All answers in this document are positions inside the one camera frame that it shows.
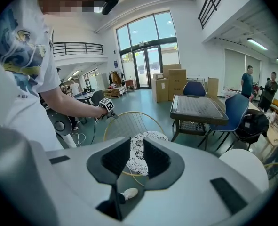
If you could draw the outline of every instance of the black bag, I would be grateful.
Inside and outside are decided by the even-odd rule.
[[[238,129],[236,130],[236,134],[242,138],[251,138],[248,143],[255,143],[258,141],[258,138],[261,134],[264,137],[267,135],[267,131],[269,129],[269,120],[261,111],[257,110],[248,110],[245,114],[242,122],[240,123]]]

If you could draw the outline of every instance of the patterned cloth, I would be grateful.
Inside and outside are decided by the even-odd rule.
[[[137,174],[141,174],[143,176],[148,175],[148,167],[144,160],[144,146],[143,140],[144,137],[152,138],[152,139],[161,139],[168,141],[168,138],[158,132],[158,131],[147,131],[143,133],[139,133],[130,141],[130,158],[127,162],[127,167]]]

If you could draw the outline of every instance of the cardboard box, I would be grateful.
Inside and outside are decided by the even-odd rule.
[[[208,78],[208,96],[209,97],[217,97],[218,95],[218,83],[219,80],[217,78]]]
[[[154,80],[160,80],[160,79],[163,79],[164,76],[163,76],[163,73],[154,73],[154,74],[152,75],[152,78],[153,78]]]
[[[169,101],[173,100],[174,94],[182,95],[186,84],[186,70],[169,70]]]
[[[181,68],[182,68],[182,66],[180,64],[163,65],[164,78],[169,79],[169,70],[180,70]]]
[[[151,79],[151,89],[156,102],[168,101],[169,79]]]

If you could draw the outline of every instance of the staircase railing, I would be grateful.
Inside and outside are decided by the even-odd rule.
[[[63,55],[103,55],[103,45],[82,42],[56,42],[53,43],[54,57]]]
[[[205,0],[203,8],[201,9],[201,12],[199,14],[199,20],[202,29],[204,29],[206,23],[208,22],[214,11],[217,11],[217,7],[220,2],[221,0]]]

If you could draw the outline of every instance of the man in dark clothes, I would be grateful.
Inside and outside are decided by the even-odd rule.
[[[276,72],[272,72],[270,77],[271,80],[266,82],[264,92],[259,103],[259,107],[261,108],[262,112],[267,112],[278,89],[278,84],[276,82]]]
[[[253,91],[252,73],[253,73],[253,67],[249,65],[247,67],[247,72],[244,73],[241,78],[241,86],[242,86],[241,94],[248,99],[250,98]]]

